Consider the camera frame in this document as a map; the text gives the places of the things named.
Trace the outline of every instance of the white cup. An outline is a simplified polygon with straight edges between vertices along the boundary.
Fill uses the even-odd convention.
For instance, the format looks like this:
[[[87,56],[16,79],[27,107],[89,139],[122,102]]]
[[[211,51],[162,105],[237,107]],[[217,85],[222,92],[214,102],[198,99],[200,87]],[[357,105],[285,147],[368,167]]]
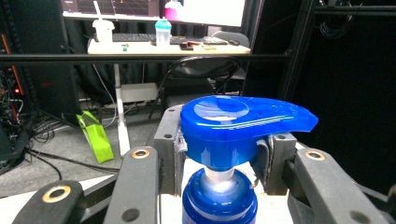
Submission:
[[[96,38],[99,42],[113,42],[114,24],[112,21],[96,20],[92,27],[96,29]]]

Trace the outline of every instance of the cup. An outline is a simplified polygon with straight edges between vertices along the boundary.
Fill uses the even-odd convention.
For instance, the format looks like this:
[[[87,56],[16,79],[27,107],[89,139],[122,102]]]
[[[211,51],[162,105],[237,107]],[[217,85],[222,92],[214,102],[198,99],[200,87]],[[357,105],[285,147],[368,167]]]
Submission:
[[[96,20],[92,27],[96,29],[96,38],[99,42],[113,42],[114,24],[112,21]]]
[[[172,25],[167,19],[160,19],[155,23],[157,47],[170,46]]]
[[[175,1],[166,3],[164,16],[169,21],[183,20],[183,6],[179,2]]]

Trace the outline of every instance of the green object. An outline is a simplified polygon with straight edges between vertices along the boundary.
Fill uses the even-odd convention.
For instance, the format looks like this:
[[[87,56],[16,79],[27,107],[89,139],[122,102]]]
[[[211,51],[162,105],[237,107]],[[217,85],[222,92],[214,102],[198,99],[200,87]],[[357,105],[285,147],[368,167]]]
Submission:
[[[98,162],[113,160],[113,150],[108,142],[105,129],[96,117],[89,111],[83,111],[82,115],[77,115],[77,119]]]

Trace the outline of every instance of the water bottle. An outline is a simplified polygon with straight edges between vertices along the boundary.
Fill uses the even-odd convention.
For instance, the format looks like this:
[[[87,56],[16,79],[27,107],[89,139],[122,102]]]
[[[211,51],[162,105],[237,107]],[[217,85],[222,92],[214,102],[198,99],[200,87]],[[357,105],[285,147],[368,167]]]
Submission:
[[[171,43],[171,23],[163,18],[155,23],[157,47],[163,48],[170,46]]]

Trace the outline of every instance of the keyboard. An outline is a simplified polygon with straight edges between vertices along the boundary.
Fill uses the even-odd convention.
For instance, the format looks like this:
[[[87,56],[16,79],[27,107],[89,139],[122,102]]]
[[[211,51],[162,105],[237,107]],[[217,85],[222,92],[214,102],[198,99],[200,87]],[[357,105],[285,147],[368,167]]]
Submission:
[[[155,40],[154,34],[113,34],[113,42],[149,42]]]
[[[222,40],[217,37],[213,36],[204,36],[202,38],[197,38],[197,37],[172,37],[171,38],[171,45],[178,45],[183,42],[199,42],[199,43],[204,43],[207,45],[228,45],[228,42],[225,40]]]
[[[113,42],[155,42],[154,34],[113,34]],[[214,36],[199,37],[171,37],[171,45],[179,45],[183,42],[192,41],[208,45],[227,45],[228,42]]]

